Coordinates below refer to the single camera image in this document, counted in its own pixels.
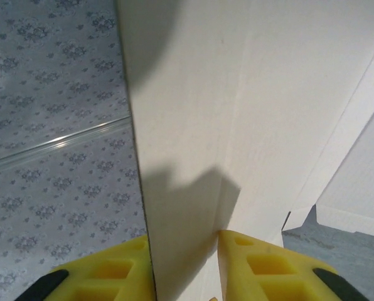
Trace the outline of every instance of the metal floor strip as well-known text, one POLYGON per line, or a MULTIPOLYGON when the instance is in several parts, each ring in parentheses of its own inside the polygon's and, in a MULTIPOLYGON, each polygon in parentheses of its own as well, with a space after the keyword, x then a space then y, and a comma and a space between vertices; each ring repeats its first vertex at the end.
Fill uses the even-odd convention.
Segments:
POLYGON ((104 134, 113 133, 116 130, 125 129, 130 126, 131 117, 127 116, 121 119, 97 125, 87 130, 76 132, 74 134, 55 138, 51 141, 39 144, 32 148, 22 150, 21 152, 17 152, 15 154, 0 158, 0 171, 18 164, 35 160, 36 158, 41 156, 46 156, 59 148, 86 142, 93 138, 100 137, 104 134))

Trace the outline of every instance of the gray surface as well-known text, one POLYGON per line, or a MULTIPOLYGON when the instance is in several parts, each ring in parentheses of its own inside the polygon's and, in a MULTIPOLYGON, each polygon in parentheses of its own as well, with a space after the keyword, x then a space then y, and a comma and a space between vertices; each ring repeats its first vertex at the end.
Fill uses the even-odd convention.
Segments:
POLYGON ((374 236, 321 226, 314 207, 302 227, 283 232, 283 242, 285 248, 329 263, 374 300, 374 236))
POLYGON ((0 300, 146 232, 130 127, 0 172, 0 300))

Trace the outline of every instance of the yellow foam piece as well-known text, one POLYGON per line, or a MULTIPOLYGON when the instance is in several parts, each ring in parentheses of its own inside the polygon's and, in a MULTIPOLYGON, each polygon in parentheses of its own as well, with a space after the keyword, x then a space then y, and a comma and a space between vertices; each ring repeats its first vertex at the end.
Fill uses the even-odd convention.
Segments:
POLYGON ((154 301, 147 236, 68 262, 69 276, 45 301, 154 301))
POLYGON ((340 301, 313 272, 335 269, 247 235, 220 231, 218 260, 224 301, 340 301))

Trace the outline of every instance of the gray floral pattern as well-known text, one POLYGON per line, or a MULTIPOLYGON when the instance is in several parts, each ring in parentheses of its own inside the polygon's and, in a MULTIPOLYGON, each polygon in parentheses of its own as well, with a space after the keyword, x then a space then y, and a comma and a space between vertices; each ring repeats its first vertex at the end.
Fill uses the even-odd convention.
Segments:
POLYGON ((130 128, 0 172, 0 300, 145 233, 130 128))
POLYGON ((0 0, 0 157, 129 115, 113 1, 0 0))

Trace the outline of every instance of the white cardboard panel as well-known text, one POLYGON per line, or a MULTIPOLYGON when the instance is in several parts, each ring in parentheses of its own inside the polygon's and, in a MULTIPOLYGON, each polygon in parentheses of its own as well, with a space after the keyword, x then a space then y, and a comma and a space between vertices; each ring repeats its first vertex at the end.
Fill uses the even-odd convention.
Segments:
POLYGON ((374 116, 317 202, 320 224, 374 235, 374 116))
POLYGON ((374 113, 374 57, 295 201, 284 230, 302 226, 374 113))
POLYGON ((208 238, 230 219, 281 242, 374 54, 374 1, 120 0, 119 18, 159 300, 220 299, 208 238))

